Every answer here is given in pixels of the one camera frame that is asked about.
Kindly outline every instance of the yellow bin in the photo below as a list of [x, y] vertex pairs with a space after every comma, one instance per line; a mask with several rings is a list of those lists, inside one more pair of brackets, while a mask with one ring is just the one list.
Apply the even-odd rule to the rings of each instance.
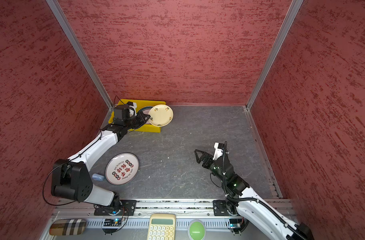
[[[140, 110], [143, 107], [146, 106], [156, 106], [159, 104], [166, 104], [166, 102], [164, 101], [149, 101], [149, 100], [133, 100], [133, 99], [121, 99], [121, 101], [118, 102], [118, 105], [122, 105], [122, 104], [126, 104], [127, 102], [133, 102], [133, 103], [137, 103], [137, 108], [136, 110]], [[112, 123], [113, 122], [113, 117], [114, 117], [114, 112], [112, 112], [111, 118], [109, 119], [108, 123]], [[144, 126], [136, 129], [135, 131], [138, 132], [161, 132], [161, 127], [157, 127], [157, 126], [153, 126], [152, 124], [145, 124]]]

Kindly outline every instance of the red textured wall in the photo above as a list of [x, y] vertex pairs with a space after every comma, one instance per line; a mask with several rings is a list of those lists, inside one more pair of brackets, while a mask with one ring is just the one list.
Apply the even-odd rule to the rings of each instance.
[[291, 0], [59, 0], [111, 99], [245, 104]]
[[0, 239], [40, 236], [52, 210], [46, 175], [106, 112], [45, 0], [0, 1]]
[[365, 1], [304, 1], [252, 114], [316, 239], [365, 239]]

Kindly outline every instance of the green dome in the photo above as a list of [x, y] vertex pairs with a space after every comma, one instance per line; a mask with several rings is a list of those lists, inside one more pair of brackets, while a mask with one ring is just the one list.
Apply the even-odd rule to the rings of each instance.
[[189, 231], [189, 236], [193, 240], [203, 240], [205, 237], [205, 227], [200, 221], [193, 220], [190, 223], [188, 231]]

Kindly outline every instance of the light blue eraser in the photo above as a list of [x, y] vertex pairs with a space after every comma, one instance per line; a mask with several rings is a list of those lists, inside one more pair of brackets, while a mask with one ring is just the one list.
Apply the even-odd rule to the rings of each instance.
[[92, 178], [97, 181], [102, 181], [102, 180], [104, 180], [105, 177], [100, 174], [95, 173], [92, 175]]

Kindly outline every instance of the calculator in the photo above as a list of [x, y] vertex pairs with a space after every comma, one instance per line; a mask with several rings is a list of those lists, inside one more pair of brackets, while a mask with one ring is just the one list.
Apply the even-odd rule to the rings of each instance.
[[147, 240], [174, 240], [176, 231], [174, 214], [152, 214]]

